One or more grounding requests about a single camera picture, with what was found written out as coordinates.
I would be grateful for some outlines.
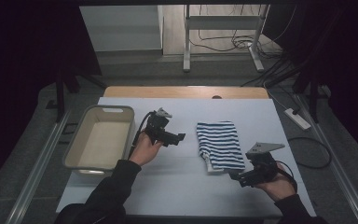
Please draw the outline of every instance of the person's arm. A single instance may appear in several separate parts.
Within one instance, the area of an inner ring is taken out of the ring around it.
[[[55,223],[121,223],[125,216],[123,203],[131,194],[141,166],[152,161],[161,146],[160,142],[152,145],[149,137],[141,133],[130,159],[118,161],[112,176],[97,186],[86,203],[67,205]]]
[[[279,223],[327,224],[322,217],[310,216],[287,177],[277,174],[271,182],[258,184],[255,187],[264,190],[281,210],[283,217]]]

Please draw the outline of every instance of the white tabletop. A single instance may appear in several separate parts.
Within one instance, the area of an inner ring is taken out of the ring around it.
[[[253,165],[246,159],[256,142],[285,144],[272,151],[273,158],[292,169],[298,194],[312,216],[310,203],[291,149],[287,143],[275,106],[270,99],[150,99],[106,98],[99,105],[128,105],[135,111],[135,129],[144,116],[163,107],[172,114],[166,127],[170,133],[185,133],[178,146],[162,147],[157,157],[143,166],[130,198],[125,202],[127,214],[147,216],[192,217],[278,217],[281,212],[260,189],[242,188],[228,174],[208,175],[199,156],[197,122],[229,120],[234,123],[240,139],[247,171]],[[102,180],[72,173],[57,208],[60,212],[69,203],[83,203]]]

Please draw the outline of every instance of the hand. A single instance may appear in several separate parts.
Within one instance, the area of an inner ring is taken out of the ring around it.
[[[277,164],[279,169],[284,170],[279,163]],[[274,202],[296,194],[295,188],[289,182],[289,179],[281,174],[277,174],[268,183],[255,185],[255,188],[264,190]]]
[[[139,134],[138,142],[131,154],[130,161],[140,166],[147,164],[156,157],[162,144],[162,142],[157,141],[155,145],[152,145],[149,136],[145,132],[142,132]]]

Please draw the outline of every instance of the striped towel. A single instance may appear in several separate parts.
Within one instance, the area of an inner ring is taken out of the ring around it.
[[[237,130],[231,121],[197,124],[200,155],[214,169],[244,170]]]

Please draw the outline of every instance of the white metal stand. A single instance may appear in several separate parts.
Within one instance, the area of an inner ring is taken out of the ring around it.
[[[183,70],[190,71],[190,30],[255,30],[253,43],[249,51],[257,72],[263,72],[264,66],[257,52],[257,43],[266,19],[269,5],[265,6],[259,16],[191,16],[190,5],[186,5],[186,41]]]

